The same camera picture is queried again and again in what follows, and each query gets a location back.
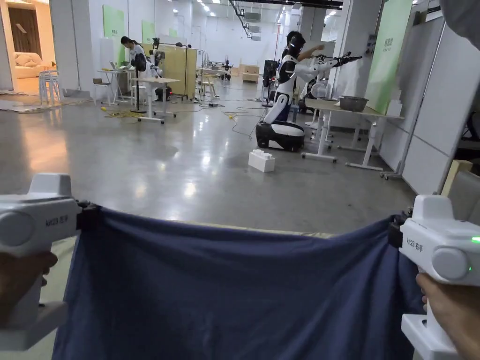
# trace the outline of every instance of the green panel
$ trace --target green panel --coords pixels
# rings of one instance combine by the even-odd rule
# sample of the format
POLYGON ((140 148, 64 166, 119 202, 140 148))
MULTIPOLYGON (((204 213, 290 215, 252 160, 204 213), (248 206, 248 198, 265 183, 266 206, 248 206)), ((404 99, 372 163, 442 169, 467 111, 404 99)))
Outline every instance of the green panel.
POLYGON ((411 0, 388 0, 382 12, 365 93, 365 97, 369 99, 367 105, 381 114, 387 113, 395 87, 398 60, 411 7, 411 0))
POLYGON ((120 38, 125 35, 123 11, 103 5, 103 35, 114 39, 113 49, 118 54, 116 62, 125 61, 125 47, 120 43, 120 38))
POLYGON ((145 44, 153 44, 155 37, 155 24, 146 20, 142 20, 142 42, 145 44))

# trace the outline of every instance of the white controller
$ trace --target white controller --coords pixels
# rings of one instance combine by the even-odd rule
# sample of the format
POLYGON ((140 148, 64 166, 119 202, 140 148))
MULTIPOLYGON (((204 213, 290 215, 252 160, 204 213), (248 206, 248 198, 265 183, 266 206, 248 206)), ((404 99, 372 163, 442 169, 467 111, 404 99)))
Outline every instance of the white controller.
MULTIPOLYGON (((432 278, 445 284, 480 286, 480 227, 455 220, 450 199, 417 196, 412 217, 400 231, 400 252, 432 278)), ((460 359, 430 304, 426 316, 403 315, 402 331, 424 360, 460 359)))
MULTIPOLYGON (((48 252, 57 240, 75 236, 77 214, 70 176, 37 174, 28 194, 0 196, 0 252, 25 256, 48 252)), ((39 306, 41 276, 20 300, 6 328, 0 328, 0 350, 27 350, 67 317, 63 302, 39 306)))

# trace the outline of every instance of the curtain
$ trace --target curtain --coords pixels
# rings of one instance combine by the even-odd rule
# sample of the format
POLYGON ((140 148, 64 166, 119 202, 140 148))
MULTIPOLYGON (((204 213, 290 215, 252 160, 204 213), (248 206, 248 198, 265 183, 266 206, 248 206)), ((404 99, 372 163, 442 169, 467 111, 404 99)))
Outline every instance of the curtain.
POLYGON ((42 57, 36 11, 9 7, 8 12, 10 14, 10 23, 12 24, 15 51, 34 52, 42 57), (24 34, 16 24, 20 24, 26 31, 26 34, 24 34))

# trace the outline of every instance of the concrete floor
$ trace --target concrete floor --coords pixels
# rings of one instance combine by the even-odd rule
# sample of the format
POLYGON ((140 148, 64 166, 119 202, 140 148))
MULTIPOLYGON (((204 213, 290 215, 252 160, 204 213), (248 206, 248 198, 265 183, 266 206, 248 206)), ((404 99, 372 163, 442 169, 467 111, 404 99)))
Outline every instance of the concrete floor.
MULTIPOLYGON (((403 182, 344 166, 359 162, 359 153, 334 149, 334 165, 272 150, 274 172, 249 167, 255 138, 233 132, 234 122, 222 112, 247 111, 236 118, 235 130, 250 133, 264 108, 239 100, 260 92, 239 79, 216 90, 224 108, 170 104, 178 116, 165 125, 106 118, 93 103, 38 114, 3 112, 0 193, 25 192, 37 172, 64 172, 72 176, 75 197, 133 214, 330 233, 357 229, 411 205, 414 193, 403 182)), ((298 116, 300 124, 308 120, 311 115, 298 116)), ((347 144, 351 136, 336 133, 335 144, 347 144)), ((316 148, 307 144, 309 151, 316 148)), ((378 158, 372 162, 388 168, 378 158)))

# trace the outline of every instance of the gray bowl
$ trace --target gray bowl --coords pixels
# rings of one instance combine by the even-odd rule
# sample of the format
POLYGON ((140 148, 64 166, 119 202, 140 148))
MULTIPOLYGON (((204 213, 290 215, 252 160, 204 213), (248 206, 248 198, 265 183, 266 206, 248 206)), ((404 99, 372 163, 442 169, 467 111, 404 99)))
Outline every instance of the gray bowl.
POLYGON ((347 111, 362 112, 367 106, 368 99, 356 96, 341 96, 340 108, 347 111))

